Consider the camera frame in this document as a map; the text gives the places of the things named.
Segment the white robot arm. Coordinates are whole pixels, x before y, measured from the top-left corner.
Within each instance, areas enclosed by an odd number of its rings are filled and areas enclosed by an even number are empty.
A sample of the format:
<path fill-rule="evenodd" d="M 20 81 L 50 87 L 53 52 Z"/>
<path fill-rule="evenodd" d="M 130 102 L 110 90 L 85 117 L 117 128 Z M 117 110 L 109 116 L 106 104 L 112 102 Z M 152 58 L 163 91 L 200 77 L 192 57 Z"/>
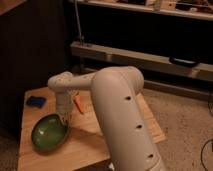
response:
<path fill-rule="evenodd" d="M 166 171 L 137 102 L 144 85 L 135 67 L 108 67 L 75 76 L 63 72 L 48 80 L 56 111 L 71 109 L 70 92 L 88 90 L 115 171 Z"/>

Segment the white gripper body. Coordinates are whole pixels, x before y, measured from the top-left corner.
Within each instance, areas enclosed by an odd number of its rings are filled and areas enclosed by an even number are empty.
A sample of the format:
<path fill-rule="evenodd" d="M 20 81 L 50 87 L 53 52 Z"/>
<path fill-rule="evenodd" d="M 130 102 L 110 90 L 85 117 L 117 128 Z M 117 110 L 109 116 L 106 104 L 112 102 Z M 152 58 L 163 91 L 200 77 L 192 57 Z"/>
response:
<path fill-rule="evenodd" d="M 73 109 L 72 98 L 69 94 L 56 95 L 56 112 L 63 117 L 67 117 Z"/>

